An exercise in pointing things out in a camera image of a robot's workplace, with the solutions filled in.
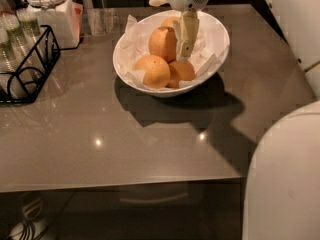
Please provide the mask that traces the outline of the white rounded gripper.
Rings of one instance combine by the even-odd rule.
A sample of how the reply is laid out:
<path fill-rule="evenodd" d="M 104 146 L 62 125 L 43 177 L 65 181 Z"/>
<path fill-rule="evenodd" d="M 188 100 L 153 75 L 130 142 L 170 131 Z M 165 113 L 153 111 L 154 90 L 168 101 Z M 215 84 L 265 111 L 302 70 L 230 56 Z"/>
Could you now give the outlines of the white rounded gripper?
<path fill-rule="evenodd" d="M 184 63 L 190 58 L 197 40 L 199 30 L 197 11 L 203 9 L 209 0 L 149 0 L 149 4 L 160 7 L 167 1 L 174 10 L 182 12 L 179 20 L 174 22 L 174 32 L 177 39 L 176 59 Z"/>

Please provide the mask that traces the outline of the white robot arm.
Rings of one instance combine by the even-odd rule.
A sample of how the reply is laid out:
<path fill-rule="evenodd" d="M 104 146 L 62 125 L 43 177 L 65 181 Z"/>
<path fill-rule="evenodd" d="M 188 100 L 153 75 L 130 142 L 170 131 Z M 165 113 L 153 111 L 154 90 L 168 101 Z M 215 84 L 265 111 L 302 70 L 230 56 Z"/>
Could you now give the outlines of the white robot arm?
<path fill-rule="evenodd" d="M 201 140 L 246 156 L 241 240 L 320 240 L 320 0 L 262 0 L 280 27 L 233 22 L 237 115 Z"/>

